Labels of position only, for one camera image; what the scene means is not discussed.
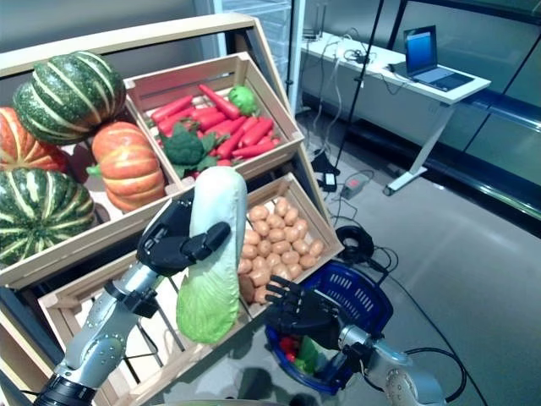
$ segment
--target potato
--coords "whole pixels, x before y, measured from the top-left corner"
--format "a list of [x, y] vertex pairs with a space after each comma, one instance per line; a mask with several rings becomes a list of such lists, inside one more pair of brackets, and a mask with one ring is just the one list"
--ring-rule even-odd
[[248, 218], [251, 222], [265, 220], [267, 216], [269, 216], [269, 209], [262, 205], [254, 206], [248, 212]]
[[289, 210], [289, 202], [285, 197], [279, 197], [278, 201], [276, 202], [276, 206], [274, 206], [274, 214], [284, 217], [287, 210]]
[[298, 240], [298, 236], [300, 235], [298, 230], [293, 227], [285, 227], [284, 233], [286, 234], [286, 241], [288, 243], [292, 243], [293, 241]]
[[272, 243], [277, 243], [286, 239], [286, 233], [281, 228], [273, 228], [269, 231], [269, 241]]
[[266, 257], [266, 260], [267, 260], [267, 265], [271, 268], [274, 265], [281, 263], [281, 257], [275, 252], [271, 252], [269, 256]]
[[246, 258], [247, 260], [253, 260], [257, 256], [257, 248], [253, 245], [245, 244], [243, 245], [243, 252], [241, 253], [241, 258]]
[[264, 305], [265, 303], [267, 303], [267, 301], [265, 299], [265, 296], [267, 294], [269, 294], [269, 292], [267, 292], [266, 287], [265, 286], [260, 286], [260, 287], [256, 288], [255, 291], [254, 291], [254, 300], [257, 303]]
[[300, 255], [306, 255], [310, 251], [310, 246], [303, 239], [298, 239], [293, 242], [293, 249], [296, 250]]
[[315, 265], [315, 258], [310, 254], [303, 255], [300, 260], [298, 260], [298, 263], [301, 264], [303, 269], [308, 269]]
[[252, 270], [248, 276], [252, 278], [255, 286], [264, 286], [271, 279], [271, 268], [269, 266], [262, 266], [261, 268]]
[[292, 207], [289, 209], [284, 216], [284, 223], [286, 223], [287, 226], [292, 226], [295, 224], [295, 222], [298, 219], [298, 208]]
[[269, 224], [267, 224], [265, 220], [259, 220], [258, 222], [254, 222], [252, 223], [252, 226], [254, 227], [255, 232], [263, 238], [269, 235], [269, 231], [271, 230]]
[[267, 224], [269, 224], [270, 228], [284, 228], [286, 226], [284, 219], [277, 214], [270, 214], [267, 217]]
[[289, 244], [287, 241], [279, 241], [272, 245], [272, 252], [278, 255], [282, 255], [284, 252], [289, 251], [290, 249], [291, 244]]
[[237, 273], [239, 275], [242, 275], [244, 273], [248, 273], [252, 270], [252, 261], [248, 258], [241, 258], [240, 262], [238, 263], [238, 270]]
[[252, 267], [257, 269], [261, 268], [262, 266], [267, 266], [267, 261], [262, 256], [256, 256], [252, 261]]
[[268, 239], [262, 239], [259, 244], [257, 244], [257, 250], [260, 256], [266, 258], [272, 251], [272, 242]]
[[255, 286], [252, 282], [252, 278], [250, 278], [248, 275], [239, 275], [238, 288], [240, 290], [240, 294], [247, 303], [250, 304], [254, 302]]
[[291, 281], [291, 275], [289, 274], [289, 270], [284, 264], [274, 265], [272, 267], [272, 274], [276, 275], [277, 277], [283, 277], [284, 279]]
[[308, 222], [303, 218], [299, 218], [295, 224], [293, 224], [293, 228], [298, 230], [298, 237], [303, 239], [306, 237], [306, 233], [308, 232]]
[[291, 264], [287, 266], [287, 270], [291, 275], [291, 279], [297, 279], [301, 273], [303, 273], [303, 268], [299, 264]]
[[301, 255], [297, 251], [287, 251], [281, 255], [281, 261], [286, 265], [298, 264]]
[[244, 243], [250, 245], [257, 245], [261, 241], [260, 234], [254, 230], [246, 230], [244, 233]]
[[312, 241], [312, 244], [310, 244], [309, 254], [317, 258], [318, 256], [321, 255], [322, 252], [323, 252], [323, 243], [321, 242], [321, 240], [315, 239], [314, 241]]

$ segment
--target pumpkin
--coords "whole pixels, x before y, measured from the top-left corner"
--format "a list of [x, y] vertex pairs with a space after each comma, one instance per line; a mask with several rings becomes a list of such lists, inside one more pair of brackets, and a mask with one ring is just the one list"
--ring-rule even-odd
[[15, 91], [14, 108], [37, 139], [68, 145], [93, 135], [125, 99], [120, 74], [101, 57], [77, 51], [38, 63], [31, 81]]
[[86, 170], [103, 177], [107, 197], [120, 210], [132, 211], [165, 196], [160, 162], [137, 126], [106, 125], [92, 141], [92, 153], [98, 165]]
[[36, 140], [11, 107], [0, 107], [0, 169], [40, 167], [66, 170], [68, 160], [56, 146]]
[[0, 263], [69, 239], [93, 221], [88, 190], [67, 175], [25, 167], [0, 172]]

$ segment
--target gray floor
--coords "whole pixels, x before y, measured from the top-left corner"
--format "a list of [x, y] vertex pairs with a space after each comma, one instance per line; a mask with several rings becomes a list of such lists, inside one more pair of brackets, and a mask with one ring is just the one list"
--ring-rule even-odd
[[[299, 123], [311, 123], [306, 114]], [[318, 132], [329, 123], [319, 122]], [[330, 154], [336, 153], [340, 124], [333, 127]], [[319, 138], [312, 137], [312, 146]], [[451, 191], [420, 178], [392, 197], [382, 194], [398, 168], [354, 145], [347, 145], [338, 181], [371, 169], [374, 179], [349, 201], [356, 220], [377, 245], [394, 249], [400, 265], [393, 275], [424, 307], [460, 354], [491, 406], [539, 405], [541, 363], [541, 244], [531, 234]], [[334, 195], [327, 196], [332, 213]], [[341, 214], [353, 209], [342, 205]], [[347, 222], [339, 221], [338, 226]], [[383, 284], [395, 313], [385, 329], [399, 349], [445, 344], [391, 280]], [[446, 394], [459, 382], [448, 359], [419, 355], [419, 364], [442, 383]], [[362, 379], [350, 381], [335, 397], [320, 395], [290, 379], [265, 349], [255, 322], [147, 404], [186, 399], [259, 398], [288, 404], [303, 394], [309, 404], [387, 405], [385, 396]], [[470, 383], [453, 404], [480, 405]]]

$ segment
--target green striped squash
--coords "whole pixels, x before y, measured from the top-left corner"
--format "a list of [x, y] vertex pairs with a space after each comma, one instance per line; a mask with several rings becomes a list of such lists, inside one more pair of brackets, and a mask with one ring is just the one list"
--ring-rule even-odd
[[85, 231], [94, 221], [88, 190], [60, 172], [0, 172], [0, 264], [11, 265]]
[[93, 135], [125, 100], [120, 74], [94, 53], [77, 51], [38, 63], [31, 81], [15, 91], [14, 108], [36, 138], [68, 145]]

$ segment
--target orange pumpkin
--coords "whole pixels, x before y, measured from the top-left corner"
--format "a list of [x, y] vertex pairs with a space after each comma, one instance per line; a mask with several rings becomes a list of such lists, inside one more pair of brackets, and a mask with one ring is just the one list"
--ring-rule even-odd
[[40, 167], [66, 170], [68, 160], [56, 146], [39, 141], [22, 126], [11, 107], [0, 107], [0, 170]]
[[100, 174], [107, 187], [107, 197], [119, 209], [132, 211], [165, 195], [165, 179], [160, 162], [141, 130], [125, 122], [101, 128], [92, 142], [98, 167], [90, 174]]

